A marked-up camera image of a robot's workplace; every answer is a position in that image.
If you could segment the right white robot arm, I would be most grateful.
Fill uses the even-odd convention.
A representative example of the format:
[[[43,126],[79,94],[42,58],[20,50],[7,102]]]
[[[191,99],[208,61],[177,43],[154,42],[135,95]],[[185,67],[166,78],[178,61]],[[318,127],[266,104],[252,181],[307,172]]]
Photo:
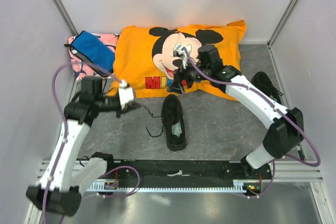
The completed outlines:
[[[260,167],[282,158],[303,140],[302,112],[272,100],[234,66],[224,65],[214,45],[198,49],[198,63],[182,45],[175,46],[173,55],[181,64],[174,71],[169,92],[182,94],[184,86],[191,87],[196,81],[208,80],[213,87],[243,104],[267,129],[263,142],[241,159],[240,172],[245,178],[254,178]]]

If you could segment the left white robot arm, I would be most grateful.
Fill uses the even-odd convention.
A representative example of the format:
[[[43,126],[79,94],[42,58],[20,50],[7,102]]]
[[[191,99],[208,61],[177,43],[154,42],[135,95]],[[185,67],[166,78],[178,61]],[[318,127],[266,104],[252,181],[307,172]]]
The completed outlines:
[[[82,80],[81,90],[61,111],[60,136],[45,173],[36,185],[26,190],[26,197],[43,214],[74,216],[83,194],[99,177],[111,178],[121,170],[115,165],[113,155],[96,152],[77,174],[72,173],[80,147],[99,113],[115,112],[120,117],[134,98],[134,91],[125,80],[111,97],[103,94],[102,79]]]

